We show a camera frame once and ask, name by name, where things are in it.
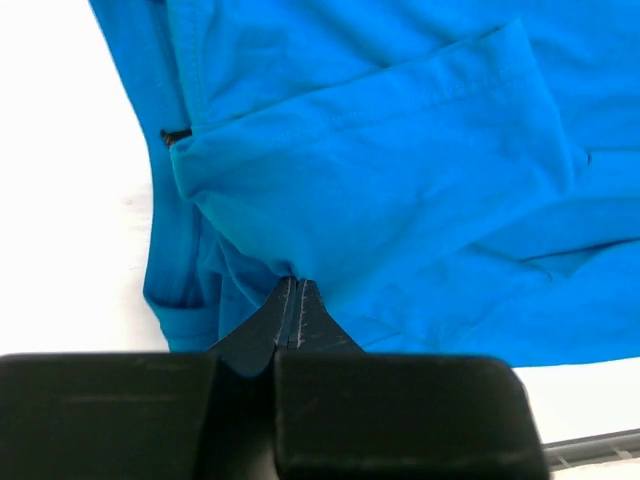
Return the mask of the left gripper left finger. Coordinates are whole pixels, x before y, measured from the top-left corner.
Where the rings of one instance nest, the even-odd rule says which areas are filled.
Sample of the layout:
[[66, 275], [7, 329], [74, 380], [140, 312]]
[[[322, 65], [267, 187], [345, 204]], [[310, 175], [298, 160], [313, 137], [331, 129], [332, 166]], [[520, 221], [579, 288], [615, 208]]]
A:
[[274, 479], [272, 359], [295, 280], [204, 353], [1, 359], [5, 479]]

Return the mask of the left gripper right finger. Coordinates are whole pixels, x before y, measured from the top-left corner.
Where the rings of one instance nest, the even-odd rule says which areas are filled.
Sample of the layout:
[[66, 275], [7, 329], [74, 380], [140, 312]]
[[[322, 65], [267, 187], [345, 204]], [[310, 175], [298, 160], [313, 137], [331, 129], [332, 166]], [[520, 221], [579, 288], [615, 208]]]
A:
[[525, 390], [486, 356], [366, 354], [297, 285], [274, 373], [283, 479], [546, 479]]

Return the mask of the blue t shirt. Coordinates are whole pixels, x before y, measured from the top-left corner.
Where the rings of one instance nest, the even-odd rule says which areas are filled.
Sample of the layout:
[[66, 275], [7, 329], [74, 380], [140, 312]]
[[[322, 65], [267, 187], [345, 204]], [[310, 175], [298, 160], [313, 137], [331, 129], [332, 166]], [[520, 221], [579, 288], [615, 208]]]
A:
[[635, 1], [95, 1], [202, 351], [283, 277], [370, 352], [639, 353]]

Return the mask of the aluminium rail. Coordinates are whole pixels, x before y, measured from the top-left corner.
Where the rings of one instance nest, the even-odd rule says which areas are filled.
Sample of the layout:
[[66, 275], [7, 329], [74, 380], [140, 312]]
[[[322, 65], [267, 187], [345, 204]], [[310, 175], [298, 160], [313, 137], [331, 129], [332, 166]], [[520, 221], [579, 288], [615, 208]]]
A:
[[544, 444], [551, 472], [639, 457], [639, 430], [612, 432]]

